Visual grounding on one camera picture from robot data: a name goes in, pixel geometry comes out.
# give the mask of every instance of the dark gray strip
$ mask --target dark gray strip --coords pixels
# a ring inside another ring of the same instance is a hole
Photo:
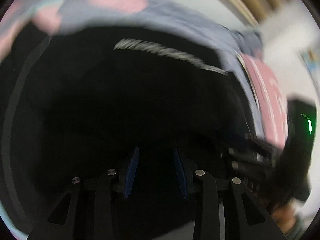
[[[37,60],[44,53],[46,48],[49,46],[51,41],[51,37],[47,36],[27,57],[25,60],[19,77],[14,86],[13,92],[9,99],[9,104],[7,110],[4,115],[4,124],[3,124],[3,133],[1,138],[2,148],[2,168],[4,172],[4,180],[6,182],[6,186],[8,189],[9,196],[11,198],[12,204],[17,211],[21,220],[27,220],[27,216],[20,204],[18,199],[16,189],[14,187],[12,170],[11,170],[11,162],[10,162],[10,138],[12,132],[12,123],[14,114],[20,99],[20,95],[23,89],[23,86],[26,81],[26,77],[32,68],[32,66],[37,62]]]

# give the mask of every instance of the person's skin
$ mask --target person's skin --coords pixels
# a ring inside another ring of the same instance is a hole
[[[294,216],[294,209],[290,204],[277,208],[273,212],[272,218],[276,221],[284,235],[291,231],[297,220]]]

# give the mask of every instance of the green light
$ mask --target green light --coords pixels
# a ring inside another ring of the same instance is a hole
[[[312,132],[312,125],[311,125],[311,121],[310,121],[309,117],[307,117],[305,114],[301,114],[301,115],[308,119],[308,123],[309,123],[309,132],[310,132],[310,134],[311,134],[311,132]]]

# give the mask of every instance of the gray and pink fabric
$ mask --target gray and pink fabric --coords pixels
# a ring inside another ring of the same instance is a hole
[[[286,98],[283,97],[273,71],[263,61],[241,54],[247,73],[255,90],[265,139],[283,148],[288,136]]]

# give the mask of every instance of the triangular cutout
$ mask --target triangular cutout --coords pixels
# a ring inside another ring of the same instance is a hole
[[[256,207],[246,193],[241,194],[242,202],[245,210],[245,216],[249,226],[254,226],[265,222],[265,218],[260,213],[258,207]]]
[[[49,223],[64,225],[67,221],[71,193],[66,194],[48,218]]]

